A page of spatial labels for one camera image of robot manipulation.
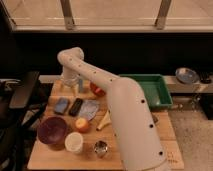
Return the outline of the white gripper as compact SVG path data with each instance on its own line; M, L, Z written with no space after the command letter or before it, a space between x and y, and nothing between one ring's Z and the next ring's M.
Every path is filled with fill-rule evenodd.
M78 83L79 76L78 73L67 67L62 68L61 81L64 85L72 87Z

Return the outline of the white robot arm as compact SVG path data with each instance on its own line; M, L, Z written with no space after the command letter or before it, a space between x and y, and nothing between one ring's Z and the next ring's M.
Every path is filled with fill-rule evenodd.
M144 92L133 79L120 77L83 60L75 47L57 59L68 75L81 75L106 93L121 162L126 171L171 171Z

